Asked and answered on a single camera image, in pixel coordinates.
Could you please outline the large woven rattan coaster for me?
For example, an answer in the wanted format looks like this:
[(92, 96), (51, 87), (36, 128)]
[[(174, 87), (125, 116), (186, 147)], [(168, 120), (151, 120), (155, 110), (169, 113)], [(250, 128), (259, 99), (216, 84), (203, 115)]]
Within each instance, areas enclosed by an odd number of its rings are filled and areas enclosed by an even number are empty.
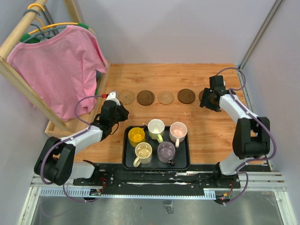
[(135, 94), (134, 94), (134, 92), (132, 92), (130, 90), (122, 90), (118, 93), (118, 100), (123, 105), (129, 105), (134, 102)]

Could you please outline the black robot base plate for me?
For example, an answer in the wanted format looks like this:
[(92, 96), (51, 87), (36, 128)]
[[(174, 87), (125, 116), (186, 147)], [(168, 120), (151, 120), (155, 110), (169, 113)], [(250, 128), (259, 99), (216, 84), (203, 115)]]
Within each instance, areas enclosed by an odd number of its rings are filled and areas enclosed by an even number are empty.
[(101, 163), (97, 165), (94, 178), (78, 178), (73, 181), (75, 186), (101, 186), (112, 189), (125, 189), (122, 193), (142, 192), (146, 194), (174, 194), (179, 191), (204, 190), (205, 188), (234, 190), (241, 187), (238, 175), (233, 181), (217, 186), (212, 181), (214, 165), (191, 164), (180, 171), (128, 170), (122, 164)]

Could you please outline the pink mug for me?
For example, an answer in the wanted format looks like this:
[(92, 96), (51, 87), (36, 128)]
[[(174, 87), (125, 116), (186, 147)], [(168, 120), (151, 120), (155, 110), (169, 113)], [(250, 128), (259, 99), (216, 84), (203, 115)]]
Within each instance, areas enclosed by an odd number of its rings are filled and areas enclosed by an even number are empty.
[(175, 122), (170, 126), (169, 138), (175, 143), (175, 147), (178, 148), (179, 144), (185, 139), (188, 133), (186, 125), (182, 122)]

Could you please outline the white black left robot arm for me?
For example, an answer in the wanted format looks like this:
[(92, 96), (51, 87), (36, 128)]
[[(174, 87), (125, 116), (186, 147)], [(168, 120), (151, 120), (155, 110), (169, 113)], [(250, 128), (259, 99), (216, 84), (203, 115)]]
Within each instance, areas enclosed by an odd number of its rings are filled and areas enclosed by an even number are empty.
[(90, 127), (64, 138), (50, 137), (34, 166), (34, 173), (46, 184), (61, 186), (75, 175), (74, 157), (83, 149), (112, 134), (116, 124), (128, 119), (129, 111), (121, 102), (106, 100)]

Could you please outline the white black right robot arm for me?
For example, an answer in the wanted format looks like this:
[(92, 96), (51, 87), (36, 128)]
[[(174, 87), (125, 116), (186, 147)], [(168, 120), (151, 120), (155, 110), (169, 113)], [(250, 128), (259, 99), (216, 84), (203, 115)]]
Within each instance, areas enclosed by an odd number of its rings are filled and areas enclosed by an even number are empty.
[(201, 92), (200, 107), (225, 111), (236, 124), (232, 152), (216, 164), (213, 184), (219, 188), (233, 181), (235, 174), (251, 161), (259, 160), (270, 151), (270, 121), (253, 114), (232, 89), (226, 89), (223, 76), (209, 78), (210, 86)]

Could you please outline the yellow translucent cup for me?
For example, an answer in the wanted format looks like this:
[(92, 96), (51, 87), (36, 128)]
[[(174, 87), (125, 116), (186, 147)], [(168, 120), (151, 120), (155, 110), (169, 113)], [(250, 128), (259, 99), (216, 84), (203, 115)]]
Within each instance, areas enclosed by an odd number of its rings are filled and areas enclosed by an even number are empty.
[(146, 134), (143, 128), (141, 127), (134, 127), (130, 129), (128, 133), (128, 140), (134, 148), (142, 142), (145, 142)]

